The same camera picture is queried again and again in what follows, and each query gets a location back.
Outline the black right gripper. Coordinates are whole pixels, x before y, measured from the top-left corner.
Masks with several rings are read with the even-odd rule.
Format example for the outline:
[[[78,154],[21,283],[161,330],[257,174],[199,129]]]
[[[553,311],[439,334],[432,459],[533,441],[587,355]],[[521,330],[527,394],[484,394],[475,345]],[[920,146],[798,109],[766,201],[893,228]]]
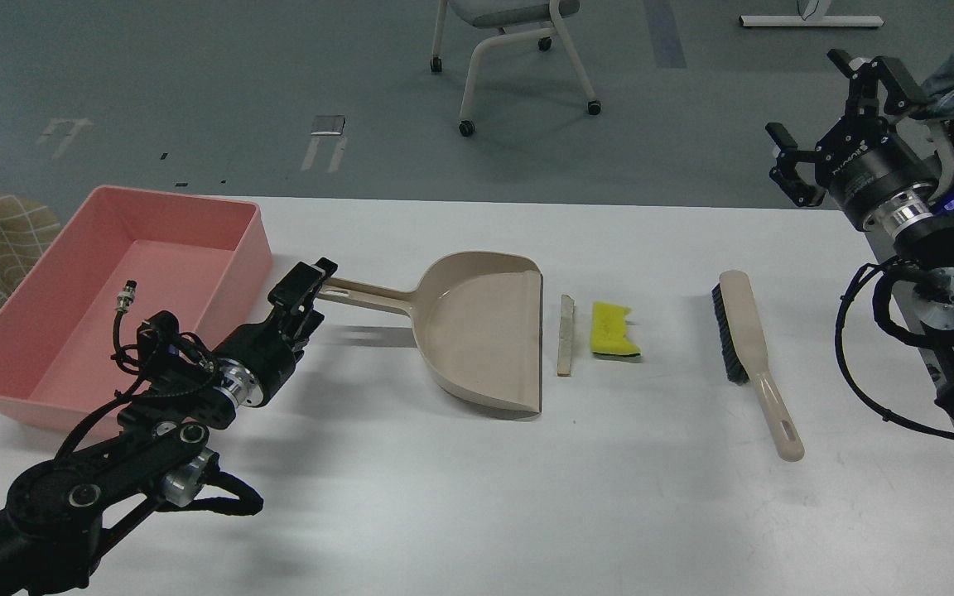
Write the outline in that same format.
[[[843,49],[826,58],[848,80],[843,114],[811,150],[784,124],[766,123],[775,146],[769,178],[796,207],[831,199],[860,233],[902,233],[932,219],[935,177],[891,125],[930,106],[931,95],[899,58]]]

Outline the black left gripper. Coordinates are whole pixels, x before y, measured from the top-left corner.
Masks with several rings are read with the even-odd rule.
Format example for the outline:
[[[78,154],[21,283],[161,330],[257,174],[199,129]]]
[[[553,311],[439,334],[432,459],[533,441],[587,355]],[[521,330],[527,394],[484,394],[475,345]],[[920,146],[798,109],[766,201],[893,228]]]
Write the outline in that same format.
[[[216,346],[216,358],[245,370],[249,385],[242,404],[265,407],[296,370],[325,317],[314,300],[337,271],[333,261],[299,262],[268,293],[270,310],[261,322],[242,324]]]

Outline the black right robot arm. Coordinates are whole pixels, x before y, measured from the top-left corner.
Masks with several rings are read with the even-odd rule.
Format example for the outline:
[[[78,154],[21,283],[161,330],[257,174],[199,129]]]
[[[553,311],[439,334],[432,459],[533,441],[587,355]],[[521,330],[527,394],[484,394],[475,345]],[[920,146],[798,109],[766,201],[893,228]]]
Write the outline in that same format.
[[[954,57],[927,92],[898,58],[829,50],[848,82],[843,114],[803,150],[781,123],[769,177],[800,208],[833,199],[861,233],[884,233],[891,257],[864,265],[841,296],[834,324],[838,368],[872,411],[904,429],[954,440],[875,402],[856,387],[843,332],[855,298],[874,283],[872,318],[898,342],[930,351],[940,372],[936,405],[954,423]]]

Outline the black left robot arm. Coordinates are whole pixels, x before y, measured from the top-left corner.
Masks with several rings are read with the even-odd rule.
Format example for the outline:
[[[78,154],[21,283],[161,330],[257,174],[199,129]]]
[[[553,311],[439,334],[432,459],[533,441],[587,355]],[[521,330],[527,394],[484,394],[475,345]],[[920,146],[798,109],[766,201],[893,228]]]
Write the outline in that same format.
[[[158,512],[261,512],[261,495],[223,471],[208,443],[239,408],[268,404],[295,372],[323,321],[315,298],[337,268],[329,259],[296,264],[269,291],[265,320],[240,325],[216,348],[183,332],[169,310],[122,344],[137,287],[126,283],[111,358],[135,380],[11,484],[0,510],[0,595],[87,588],[104,555]]]

